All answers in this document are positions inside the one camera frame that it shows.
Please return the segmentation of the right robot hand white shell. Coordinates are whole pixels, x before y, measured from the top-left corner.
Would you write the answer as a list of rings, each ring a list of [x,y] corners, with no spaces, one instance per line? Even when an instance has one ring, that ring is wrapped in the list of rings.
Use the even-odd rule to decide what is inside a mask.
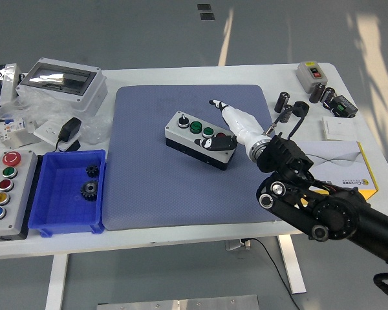
[[[221,111],[222,118],[229,126],[233,136],[195,139],[194,143],[199,147],[208,151],[224,151],[233,150],[240,143],[247,151],[251,151],[255,143],[266,139],[266,136],[263,135],[263,128],[251,114],[216,99],[209,100],[209,104]]]

